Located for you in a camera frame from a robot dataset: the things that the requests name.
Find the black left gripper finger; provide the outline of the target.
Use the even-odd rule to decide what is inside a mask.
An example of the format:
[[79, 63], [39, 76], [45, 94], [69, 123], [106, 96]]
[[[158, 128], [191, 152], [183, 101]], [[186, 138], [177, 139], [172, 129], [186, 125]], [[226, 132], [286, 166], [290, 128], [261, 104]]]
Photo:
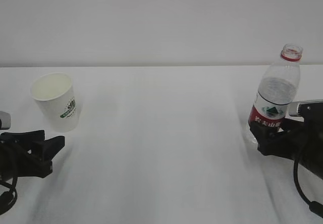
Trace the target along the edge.
[[65, 137], [56, 136], [32, 142], [31, 154], [40, 161], [51, 161], [65, 146]]
[[45, 130], [37, 130], [32, 132], [24, 133], [1, 133], [1, 140], [12, 141], [12, 142], [33, 142], [33, 141], [43, 141], [45, 139]]

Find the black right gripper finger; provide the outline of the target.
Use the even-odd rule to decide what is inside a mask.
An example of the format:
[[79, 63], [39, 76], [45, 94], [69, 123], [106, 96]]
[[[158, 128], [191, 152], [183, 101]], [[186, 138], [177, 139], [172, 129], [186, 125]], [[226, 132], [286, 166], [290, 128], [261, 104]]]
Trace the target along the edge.
[[257, 140], [257, 150], [264, 156], [270, 155], [272, 150], [271, 142], [277, 133], [277, 129], [252, 121], [250, 131]]
[[279, 132], [301, 132], [304, 130], [304, 122], [285, 118], [279, 128]]

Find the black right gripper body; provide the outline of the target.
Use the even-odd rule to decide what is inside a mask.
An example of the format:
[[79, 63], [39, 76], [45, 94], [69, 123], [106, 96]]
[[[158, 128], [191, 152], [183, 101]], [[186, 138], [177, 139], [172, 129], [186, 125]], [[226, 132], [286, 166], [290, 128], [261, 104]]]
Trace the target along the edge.
[[279, 132], [272, 139], [273, 156], [295, 160], [319, 178], [322, 178], [322, 109], [306, 111], [301, 117], [304, 130]]

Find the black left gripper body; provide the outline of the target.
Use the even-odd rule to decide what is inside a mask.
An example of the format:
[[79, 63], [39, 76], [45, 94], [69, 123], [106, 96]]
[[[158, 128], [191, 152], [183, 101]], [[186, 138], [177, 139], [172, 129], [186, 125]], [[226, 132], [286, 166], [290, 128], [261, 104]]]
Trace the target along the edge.
[[52, 174], [52, 160], [37, 148], [25, 149], [17, 142], [1, 141], [1, 180], [15, 177], [45, 178]]

